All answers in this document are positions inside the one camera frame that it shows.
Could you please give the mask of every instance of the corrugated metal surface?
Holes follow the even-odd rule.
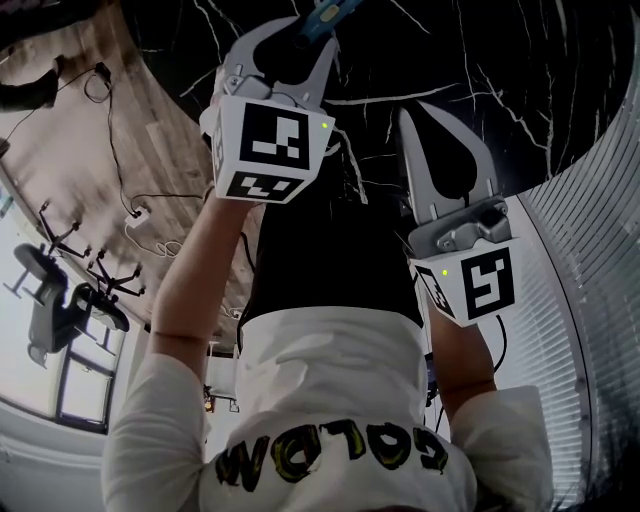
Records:
[[[558,276],[522,206],[509,201],[513,235],[524,244],[522,302],[505,320],[511,326],[507,361],[509,381],[498,372],[499,387],[533,384],[540,390],[551,445],[556,500],[574,501],[580,486],[584,431],[581,417],[588,409],[576,390],[584,372],[572,345],[577,335]]]
[[[570,298],[585,351],[585,390],[595,390],[594,449],[617,418],[626,421],[624,412],[640,413],[638,60],[636,46],[629,91],[606,133],[570,170],[524,197]],[[558,375],[563,364],[558,359],[553,365]],[[601,464],[594,454],[594,463]]]

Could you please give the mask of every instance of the sleeve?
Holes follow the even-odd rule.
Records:
[[[516,510],[537,512],[551,505],[551,450],[536,387],[476,396],[454,416],[451,434],[481,487]]]
[[[177,359],[147,354],[107,437],[106,510],[176,512],[197,503],[207,427],[195,374]]]

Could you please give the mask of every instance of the black marble surface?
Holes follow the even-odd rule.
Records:
[[[122,1],[147,66],[196,122],[238,36],[314,7],[313,0],[159,5]],[[330,162],[361,197],[379,187],[371,182],[399,183],[392,114],[408,96],[452,113],[485,140],[504,195],[542,183],[609,126],[635,48],[634,15],[622,0],[366,0],[335,37],[324,107],[350,144],[334,134],[330,146],[340,147]]]

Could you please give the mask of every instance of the person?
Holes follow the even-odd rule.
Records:
[[[208,463],[208,342],[252,204],[205,202],[160,287],[150,349],[107,438],[106,509],[549,510],[537,389],[498,391],[479,329],[433,304],[451,442],[423,425],[423,319],[394,216],[335,199],[341,173],[325,167],[289,204],[266,208],[241,326],[241,423]]]

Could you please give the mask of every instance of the black cable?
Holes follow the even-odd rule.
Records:
[[[157,194],[137,194],[135,196],[133,196],[131,198],[131,201],[129,201],[129,203],[131,204],[131,209],[135,210],[136,207],[133,206],[133,202],[138,199],[139,197],[183,197],[183,198],[195,198],[195,199],[202,199],[202,196],[197,195],[197,194],[169,194],[169,193],[165,193],[165,192],[159,192]]]
[[[440,408],[440,415],[438,416],[438,422],[436,423],[436,434],[438,433],[438,429],[440,428],[440,422],[442,421],[442,414],[444,413],[444,407]]]
[[[105,85],[105,87],[107,88],[107,95],[103,96],[103,97],[96,97],[93,96],[89,90],[88,90],[88,86],[89,83],[91,82],[91,79],[94,77],[100,77],[102,79],[102,83]],[[102,75],[100,75],[99,73],[94,72],[93,75],[91,75],[89,78],[87,78],[86,82],[84,83],[84,95],[89,98],[89,100],[91,100],[93,103],[96,103],[98,105],[100,105],[101,103],[104,103],[105,101],[107,101],[109,99],[109,94],[111,94],[111,82],[107,81],[107,79],[105,77],[103,77]]]
[[[256,266],[253,264],[253,260],[251,259],[251,252],[249,252],[249,239],[247,238],[247,235],[244,233],[244,231],[240,233],[240,236],[242,237],[242,241],[244,242],[244,253],[247,256],[247,260],[249,260],[249,266],[251,267],[251,270],[255,274]]]
[[[122,180],[122,167],[120,166],[120,160],[116,153],[116,147],[113,144],[113,89],[109,89],[109,113],[107,114],[107,125],[109,126],[109,145],[111,146],[111,154],[113,155],[113,161],[116,164],[116,173],[118,175],[118,183],[120,184],[120,202],[127,213],[132,217],[137,217],[135,212],[132,212],[124,202],[124,182]]]
[[[500,359],[498,360],[496,365],[493,367],[493,373],[496,373],[498,369],[502,366],[502,363],[504,362],[504,358],[507,355],[507,331],[504,328],[504,322],[502,321],[502,318],[500,317],[500,315],[496,315],[496,318],[498,319],[498,323],[500,324],[500,330],[502,330],[502,340],[504,341],[504,346],[502,349],[502,355],[500,356]],[[440,421],[442,421],[443,412],[444,412],[444,407],[440,409],[440,416],[438,417],[438,422],[436,423],[436,434],[438,433],[438,429],[440,428]]]
[[[64,89],[65,87],[71,85],[73,82],[75,82],[76,80],[78,80],[80,77],[86,75],[87,73],[91,73],[91,71],[95,71],[96,67],[92,67],[90,69],[87,69],[85,71],[83,71],[82,73],[80,73],[79,75],[75,76],[74,78],[72,78],[71,80],[69,80],[66,84],[64,84],[62,87],[60,87],[60,89],[58,89],[58,92],[60,92],[62,89]]]
[[[36,110],[38,110],[38,109],[37,109],[37,108],[34,108],[34,109],[33,109],[31,112],[29,112],[26,116],[24,116],[22,119],[20,119],[20,121],[18,121],[18,124],[16,124],[16,125],[13,127],[13,130],[11,130],[11,132],[9,133],[9,135],[4,139],[4,140],[5,140],[5,142],[9,142],[9,139],[10,139],[10,138],[11,138],[11,136],[14,134],[14,132],[18,129],[18,127],[19,127],[22,123],[24,123],[27,119],[29,119],[29,118],[34,114],[34,112],[35,112]]]
[[[498,363],[493,368],[493,373],[496,373],[498,371],[498,368],[502,366],[502,363],[504,361],[504,356],[507,355],[507,331],[504,328],[504,323],[502,322],[502,318],[500,318],[500,315],[496,315],[496,318],[498,319],[498,323],[500,324],[500,329],[502,330],[502,340],[504,342],[504,347],[502,349],[502,355],[500,356]]]

